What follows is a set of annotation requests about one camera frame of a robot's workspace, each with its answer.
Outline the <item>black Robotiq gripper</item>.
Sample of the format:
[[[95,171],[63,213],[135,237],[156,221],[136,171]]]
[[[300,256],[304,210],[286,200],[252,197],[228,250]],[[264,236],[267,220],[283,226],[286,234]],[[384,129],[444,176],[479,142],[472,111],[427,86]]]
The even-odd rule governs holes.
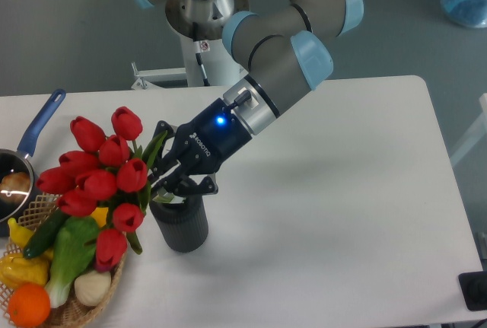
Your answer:
[[[170,153],[175,137],[176,157]],[[213,173],[252,139],[229,106],[218,98],[190,122],[178,129],[160,120],[154,130],[150,150],[154,197],[214,195],[219,191]],[[179,165],[181,170],[172,168]],[[204,176],[199,183],[187,175]]]

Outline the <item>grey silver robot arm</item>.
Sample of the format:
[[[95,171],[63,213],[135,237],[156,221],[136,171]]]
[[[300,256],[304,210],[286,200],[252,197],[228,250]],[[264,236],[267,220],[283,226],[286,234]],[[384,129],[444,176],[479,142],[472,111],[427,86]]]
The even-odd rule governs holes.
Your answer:
[[[268,17],[243,0],[136,0],[163,4],[173,29],[194,42],[219,39],[246,72],[222,97],[181,126],[160,123],[172,145],[159,151],[149,182],[153,195],[215,194],[215,174],[333,72],[324,41],[357,27],[363,0],[289,0]]]

